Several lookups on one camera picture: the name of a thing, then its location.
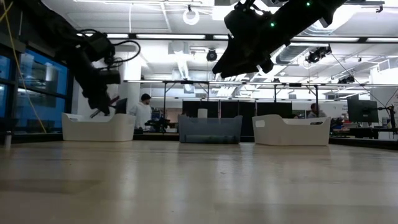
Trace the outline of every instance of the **white ceiling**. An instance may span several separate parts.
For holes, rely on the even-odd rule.
[[[97,29],[102,32],[130,32],[128,4],[104,4],[101,2],[74,2],[73,0],[43,0],[51,9],[61,14],[77,29]],[[211,12],[212,7],[202,7]],[[139,6],[131,8],[131,32],[146,33],[182,33],[182,34],[227,34],[223,21],[214,21],[211,15],[200,14],[199,22],[190,26],[182,19],[185,6],[165,6],[165,14],[160,6]],[[398,35],[398,8],[389,8],[376,14],[376,9],[367,9],[356,13],[346,24],[334,31],[333,35]],[[171,73],[177,69],[177,62],[168,55],[169,41],[140,40],[142,47],[141,60],[145,63],[143,75]],[[188,41],[189,46],[225,49],[226,42],[220,41]],[[332,44],[333,53],[345,68],[360,68],[359,76],[366,76],[375,61],[386,55],[398,55],[398,44]],[[197,55],[188,61],[190,70],[211,70],[214,63],[205,60],[205,54]],[[344,71],[336,60],[328,57],[321,63],[306,69],[289,66],[283,72],[291,77],[330,77]]]

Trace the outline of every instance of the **window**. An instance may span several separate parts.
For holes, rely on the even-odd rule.
[[[0,84],[0,118],[6,114],[7,86]]]
[[[10,60],[0,55],[0,78],[9,78]]]
[[[62,130],[61,114],[65,111],[65,100],[50,95],[28,91],[30,100],[48,133]],[[17,94],[17,108],[15,118],[18,119],[17,132],[42,132],[32,107],[30,106],[25,89],[19,88]]]
[[[68,69],[31,50],[21,55],[21,71],[27,86],[67,94]]]

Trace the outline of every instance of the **ceiling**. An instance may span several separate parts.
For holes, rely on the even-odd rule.
[[[205,1],[200,20],[195,25],[186,24],[183,13],[186,6],[142,5],[142,4],[104,4],[103,2],[75,2],[74,0],[43,0],[49,8],[61,14],[77,29],[96,29],[111,33],[179,33],[179,34],[227,34],[223,21],[212,19],[214,1]],[[385,7],[376,13],[377,7],[361,7],[348,22],[333,31],[332,35],[341,36],[398,36],[398,7]],[[171,74],[178,70],[178,60],[169,55],[169,40],[139,40],[142,47],[140,60],[142,75],[145,78],[159,74]],[[223,52],[225,41],[186,41],[192,47],[217,49]],[[297,57],[281,72],[282,82],[322,82],[345,69],[353,69],[360,82],[368,80],[369,68],[389,57],[398,56],[398,44],[331,44],[333,54],[344,68],[332,56],[324,58],[310,68],[304,62],[304,54]],[[214,62],[207,62],[206,52],[196,52],[187,60],[189,70],[210,71]]]

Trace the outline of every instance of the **gray bin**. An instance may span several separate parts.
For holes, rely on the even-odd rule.
[[[238,144],[242,116],[235,118],[189,118],[178,116],[181,143]]]

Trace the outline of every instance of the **person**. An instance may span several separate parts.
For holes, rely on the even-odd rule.
[[[317,118],[318,108],[316,103],[311,104],[311,113],[307,116],[307,118]],[[322,110],[319,110],[319,118],[324,118],[324,117],[327,117],[327,115]]]
[[[136,117],[136,129],[149,129],[145,126],[145,123],[152,119],[152,108],[149,104],[150,96],[145,93],[141,96],[141,102],[129,110],[129,115]]]

